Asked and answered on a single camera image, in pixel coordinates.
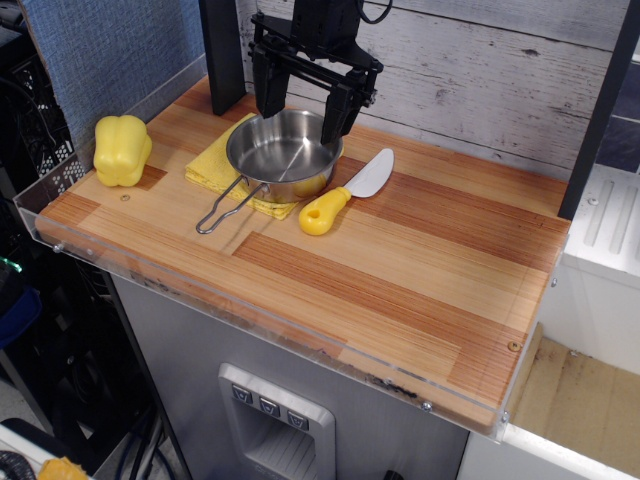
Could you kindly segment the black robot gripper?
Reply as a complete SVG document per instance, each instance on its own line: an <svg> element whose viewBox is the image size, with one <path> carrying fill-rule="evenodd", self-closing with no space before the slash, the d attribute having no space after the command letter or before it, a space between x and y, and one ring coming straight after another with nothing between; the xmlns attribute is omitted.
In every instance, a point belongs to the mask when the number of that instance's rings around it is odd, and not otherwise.
<svg viewBox="0 0 640 480"><path fill-rule="evenodd" d="M263 118L285 108L290 76L330 93L321 143L348 135L361 106L374 103L383 65L358 46L361 22L373 25L362 1L296 1L289 19L259 11L250 43L256 106Z"/></svg>

